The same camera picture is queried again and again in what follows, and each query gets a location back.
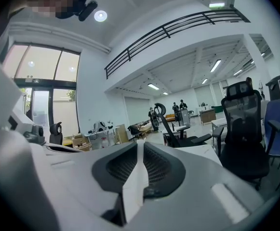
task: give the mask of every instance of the ceiling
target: ceiling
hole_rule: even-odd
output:
[[[135,19],[140,18],[154,8],[160,7],[173,0],[95,0],[98,2],[97,10],[104,10],[108,14],[106,21],[100,23],[95,21],[93,14],[84,22],[80,22],[73,16],[65,20],[56,18],[45,18],[33,13],[29,8],[24,9],[12,18],[12,21],[32,22],[50,25],[57,28],[75,32],[86,36],[98,43],[109,46],[110,42],[130,25]],[[198,0],[208,5],[211,0]],[[234,0],[225,0],[226,4]]]
[[[253,35],[252,39],[264,58],[271,52],[261,35]],[[220,65],[214,72],[210,72],[215,62],[221,59]],[[241,36],[226,36],[214,38],[203,42],[201,45],[189,46],[181,51],[176,51],[158,59],[158,62],[142,73],[135,73],[133,79],[118,87],[118,89],[139,92],[152,96],[161,96],[165,91],[175,93],[191,87],[202,86],[233,77],[234,73],[243,69],[244,73],[255,67],[251,64],[251,56],[243,45]],[[147,86],[149,83],[159,87],[154,90]]]

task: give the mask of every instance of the gray floor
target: gray floor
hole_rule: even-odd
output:
[[[217,113],[216,118],[220,119],[225,117],[224,113]],[[191,118],[191,129],[192,129],[192,134],[194,136],[200,137],[202,135],[205,135],[207,133],[212,133],[212,125],[211,123],[207,123],[205,125],[202,125],[200,123],[200,118],[195,116]],[[162,136],[162,131],[164,130],[164,125],[161,123],[159,127],[159,132],[158,133],[150,133],[147,135],[146,141],[152,142],[152,143],[158,143],[158,144],[163,144],[163,136]],[[208,144],[211,146],[213,145],[213,140],[210,139],[207,141]],[[262,179],[262,184],[261,188],[259,190],[260,194],[265,200],[268,200],[274,193],[275,193],[275,188],[278,186],[280,182],[280,169],[278,169],[280,159],[275,158],[273,165],[270,166],[270,172],[269,175],[264,177]]]

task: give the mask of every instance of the railing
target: railing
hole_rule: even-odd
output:
[[[204,25],[215,25],[218,22],[250,22],[242,13],[232,7],[226,10],[213,10],[194,13],[180,17],[176,20],[163,24],[156,29],[146,33],[143,37],[128,46],[123,52],[113,59],[106,67],[107,79],[113,74],[120,66],[127,61],[131,61],[138,53],[152,46],[153,44],[165,38],[171,38],[175,33],[179,33],[186,29]]]

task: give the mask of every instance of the ceiling light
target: ceiling light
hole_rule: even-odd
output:
[[[218,67],[218,65],[221,63],[221,59],[217,60],[213,68],[211,69],[211,72],[215,71],[215,69]]]
[[[237,75],[237,74],[239,74],[240,72],[242,71],[242,69],[240,70],[240,71],[238,71],[238,72],[236,72],[234,75]]]
[[[153,89],[155,89],[155,90],[159,90],[159,88],[158,88],[158,87],[155,87],[155,86],[154,86],[153,84],[151,84],[151,83],[150,83],[150,84],[148,84],[148,86],[149,86],[149,87],[151,87],[151,88],[153,88]]]
[[[99,10],[95,13],[94,18],[98,22],[105,21],[107,19],[107,13],[103,10]]]
[[[210,3],[209,7],[210,8],[214,8],[214,7],[223,7],[225,5],[224,2],[220,2],[220,3]]]
[[[34,62],[28,62],[28,66],[34,67],[34,66],[35,66],[35,63],[34,63]]]

